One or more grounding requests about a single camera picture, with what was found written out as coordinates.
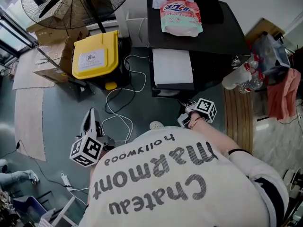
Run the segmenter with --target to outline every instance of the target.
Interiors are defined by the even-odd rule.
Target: white shirt
[[[287,206],[282,179],[249,153],[236,151],[229,158],[198,132],[181,128],[149,131],[98,162],[89,207],[79,226],[274,226],[270,215],[275,213],[270,214],[250,178],[262,174],[265,167],[277,179]],[[239,165],[248,163],[250,169],[244,173]]]

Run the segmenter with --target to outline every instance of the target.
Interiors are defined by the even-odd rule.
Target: person
[[[32,170],[5,173],[8,169],[8,162],[5,159],[0,159],[0,167],[3,172],[0,173],[0,188],[2,189],[15,182],[31,181],[34,185],[39,182],[38,176]]]
[[[79,226],[281,226],[288,193],[276,170],[190,117],[190,129],[158,128],[103,153]]]

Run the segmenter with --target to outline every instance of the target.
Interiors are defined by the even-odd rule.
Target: detergent pouch
[[[187,0],[167,0],[160,8],[162,32],[197,37],[203,31],[199,7]]]

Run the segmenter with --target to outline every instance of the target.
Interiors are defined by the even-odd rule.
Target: power strip
[[[70,183],[70,180],[68,180],[68,176],[66,176],[63,173],[61,173],[61,177],[62,177],[64,185],[65,186],[70,186],[70,187],[67,187],[66,189],[68,191],[72,191],[71,183]]]

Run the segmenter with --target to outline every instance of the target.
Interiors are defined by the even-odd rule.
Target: pink towel
[[[300,72],[289,69],[281,83],[267,87],[269,117],[281,120],[296,115],[295,99],[300,79]]]

